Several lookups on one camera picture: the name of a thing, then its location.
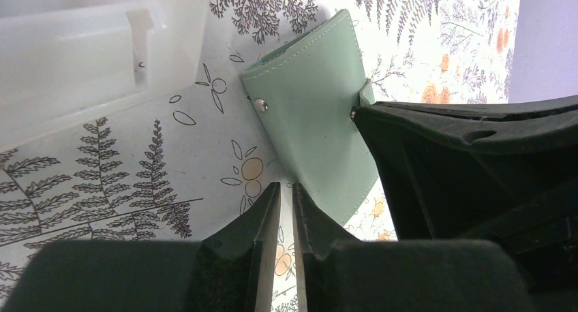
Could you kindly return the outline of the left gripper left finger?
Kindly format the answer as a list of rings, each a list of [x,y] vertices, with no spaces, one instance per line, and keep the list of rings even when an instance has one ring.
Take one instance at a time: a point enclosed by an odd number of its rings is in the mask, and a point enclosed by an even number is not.
[[[5,311],[269,311],[279,183],[200,242],[69,240],[43,247]]]

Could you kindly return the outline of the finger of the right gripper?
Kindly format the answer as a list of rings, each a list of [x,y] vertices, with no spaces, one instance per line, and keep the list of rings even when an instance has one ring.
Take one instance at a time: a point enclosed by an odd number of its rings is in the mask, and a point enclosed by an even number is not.
[[[359,107],[400,240],[483,239],[531,290],[577,288],[577,97]]]

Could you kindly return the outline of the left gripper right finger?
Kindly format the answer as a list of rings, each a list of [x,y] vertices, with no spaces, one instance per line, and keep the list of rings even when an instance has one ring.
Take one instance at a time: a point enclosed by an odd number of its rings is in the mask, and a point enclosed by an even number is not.
[[[300,311],[533,311],[512,259],[486,240],[359,240],[292,187]]]

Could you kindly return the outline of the green card holder wallet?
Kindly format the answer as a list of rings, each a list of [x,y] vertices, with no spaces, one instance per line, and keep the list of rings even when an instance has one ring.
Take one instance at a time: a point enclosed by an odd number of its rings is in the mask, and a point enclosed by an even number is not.
[[[263,56],[241,81],[290,181],[347,223],[378,180],[354,124],[374,96],[349,11]]]

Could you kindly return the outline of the white plastic card box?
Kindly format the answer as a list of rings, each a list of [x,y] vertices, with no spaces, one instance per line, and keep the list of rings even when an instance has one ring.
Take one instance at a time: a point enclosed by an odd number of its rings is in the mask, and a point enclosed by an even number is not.
[[[1,0],[1,149],[192,84],[209,0]]]

